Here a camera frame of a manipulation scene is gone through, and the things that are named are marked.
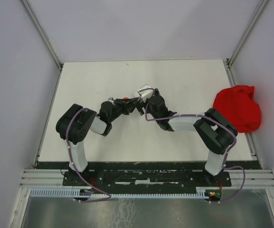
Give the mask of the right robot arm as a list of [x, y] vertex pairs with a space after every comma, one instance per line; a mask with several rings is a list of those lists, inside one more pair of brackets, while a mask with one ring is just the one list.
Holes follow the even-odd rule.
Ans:
[[158, 89], [144, 86], [137, 94], [145, 109], [141, 114], [152, 116], [151, 119], [145, 117], [148, 122], [155, 121], [164, 131], [195, 131], [199, 134], [209, 150], [203, 181], [209, 186], [219, 182], [228, 153], [237, 142], [237, 129], [217, 109], [210, 108], [200, 114], [179, 114], [166, 107]]

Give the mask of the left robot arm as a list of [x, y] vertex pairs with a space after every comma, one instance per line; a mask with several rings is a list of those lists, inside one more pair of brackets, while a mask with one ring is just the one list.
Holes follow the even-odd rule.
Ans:
[[85, 155], [84, 140], [89, 131], [106, 136], [112, 129], [112, 122], [121, 115], [129, 115], [140, 106], [140, 98], [109, 98], [101, 103], [99, 112], [73, 104], [56, 124], [56, 132], [66, 142], [69, 168], [76, 171], [73, 179], [79, 185], [90, 180], [85, 171], [88, 161]]

